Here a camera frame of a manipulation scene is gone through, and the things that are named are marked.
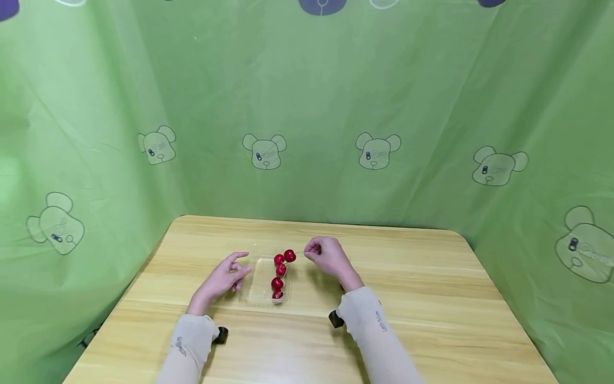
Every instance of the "green backdrop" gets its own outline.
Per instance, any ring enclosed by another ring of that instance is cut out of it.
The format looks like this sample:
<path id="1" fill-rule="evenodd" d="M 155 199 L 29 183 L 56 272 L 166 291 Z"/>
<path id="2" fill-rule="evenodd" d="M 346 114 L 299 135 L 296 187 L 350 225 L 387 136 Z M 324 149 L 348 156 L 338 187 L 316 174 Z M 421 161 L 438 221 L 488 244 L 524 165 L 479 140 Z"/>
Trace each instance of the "green backdrop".
<path id="1" fill-rule="evenodd" d="M 562 384 L 611 381 L 612 1 L 314 1 L 0 23 L 0 382 L 60 383 L 187 213 L 455 230 Z"/>

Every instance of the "bear print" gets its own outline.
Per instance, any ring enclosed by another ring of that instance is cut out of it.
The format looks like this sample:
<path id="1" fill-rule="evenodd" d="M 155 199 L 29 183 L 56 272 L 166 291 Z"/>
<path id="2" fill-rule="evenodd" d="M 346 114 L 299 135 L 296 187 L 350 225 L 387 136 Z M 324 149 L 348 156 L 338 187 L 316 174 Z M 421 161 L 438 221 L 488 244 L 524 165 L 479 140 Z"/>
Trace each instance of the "bear print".
<path id="1" fill-rule="evenodd" d="M 0 22 L 19 13 L 19 0 L 0 0 Z"/>
<path id="2" fill-rule="evenodd" d="M 368 170 L 380 170 L 390 164 L 390 153 L 401 148 L 401 138 L 397 135 L 388 139 L 374 139 L 367 132 L 356 139 L 356 148 L 362 150 L 359 163 Z"/>
<path id="3" fill-rule="evenodd" d="M 595 225 L 593 212 L 577 206 L 567 212 L 569 233 L 556 245 L 559 260 L 576 275 L 593 283 L 606 283 L 614 269 L 614 237 Z"/>
<path id="4" fill-rule="evenodd" d="M 298 0 L 301 8 L 310 15 L 328 16 L 339 12 L 348 0 Z"/>
<path id="5" fill-rule="evenodd" d="M 505 0 L 478 0 L 478 3 L 484 8 L 494 8 L 505 3 Z"/>
<path id="6" fill-rule="evenodd" d="M 281 165 L 279 153 L 286 149 L 286 139 L 275 135 L 270 140 L 258 140 L 248 133 L 243 138 L 243 147 L 252 152 L 252 164 L 259 170 L 274 170 Z"/>
<path id="7" fill-rule="evenodd" d="M 482 147 L 473 155 L 478 169 L 473 172 L 473 180 L 485 186 L 500 187 L 510 182 L 511 172 L 522 172 L 529 163 L 524 152 L 513 155 L 498 154 L 493 147 Z"/>
<path id="8" fill-rule="evenodd" d="M 170 127 L 162 125 L 156 132 L 146 135 L 139 133 L 141 152 L 147 152 L 147 160 L 151 165 L 160 164 L 175 158 L 175 150 L 171 143 L 176 136 Z"/>
<path id="9" fill-rule="evenodd" d="M 49 241 L 61 255 L 69 254 L 83 238 L 85 226 L 72 217 L 72 200 L 65 194 L 51 192 L 46 198 L 47 207 L 40 216 L 30 216 L 26 227 L 34 241 Z"/>
<path id="10" fill-rule="evenodd" d="M 69 6 L 69 7 L 80 7 L 87 2 L 87 0 L 55 0 L 55 1 L 59 2 L 60 4 L 64 4 L 65 6 Z"/>
<path id="11" fill-rule="evenodd" d="M 369 0 L 375 9 L 388 9 L 396 6 L 399 0 Z"/>

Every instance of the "forearm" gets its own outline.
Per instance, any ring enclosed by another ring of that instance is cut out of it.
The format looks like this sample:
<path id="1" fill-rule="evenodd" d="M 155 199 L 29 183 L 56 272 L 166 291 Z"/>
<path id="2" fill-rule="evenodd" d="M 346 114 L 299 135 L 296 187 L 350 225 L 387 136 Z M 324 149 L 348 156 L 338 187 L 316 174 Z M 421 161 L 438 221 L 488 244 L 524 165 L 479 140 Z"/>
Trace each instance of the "forearm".
<path id="1" fill-rule="evenodd" d="M 156 384 L 197 384 L 218 333 L 209 316 L 182 315 Z"/>
<path id="2" fill-rule="evenodd" d="M 358 344 L 371 384 L 424 383 L 369 287 L 345 294 L 337 314 Z"/>

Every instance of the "right hand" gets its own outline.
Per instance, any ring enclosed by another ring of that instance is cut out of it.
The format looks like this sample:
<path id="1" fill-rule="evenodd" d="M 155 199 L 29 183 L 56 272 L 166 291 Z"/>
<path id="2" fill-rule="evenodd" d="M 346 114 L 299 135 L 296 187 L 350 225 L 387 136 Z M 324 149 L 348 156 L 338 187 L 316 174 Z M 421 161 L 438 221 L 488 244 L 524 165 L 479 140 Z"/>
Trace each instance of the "right hand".
<path id="1" fill-rule="evenodd" d="M 336 238 L 314 237 L 305 246 L 305 257 L 313 261 L 323 272 L 335 277 L 346 292 L 364 286 Z"/>

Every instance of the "arm sleeve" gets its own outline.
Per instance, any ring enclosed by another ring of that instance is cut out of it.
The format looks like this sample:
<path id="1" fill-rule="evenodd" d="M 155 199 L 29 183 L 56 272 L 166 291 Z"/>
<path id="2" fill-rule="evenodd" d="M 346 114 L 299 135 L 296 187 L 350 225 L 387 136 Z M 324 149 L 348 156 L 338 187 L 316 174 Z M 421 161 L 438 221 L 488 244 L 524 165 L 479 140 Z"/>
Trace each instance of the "arm sleeve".
<path id="1" fill-rule="evenodd" d="M 371 288 L 345 294 L 337 315 L 358 344 L 371 384 L 424 384 Z"/>
<path id="2" fill-rule="evenodd" d="M 156 384 L 198 384 L 219 330 L 209 316 L 182 315 Z"/>

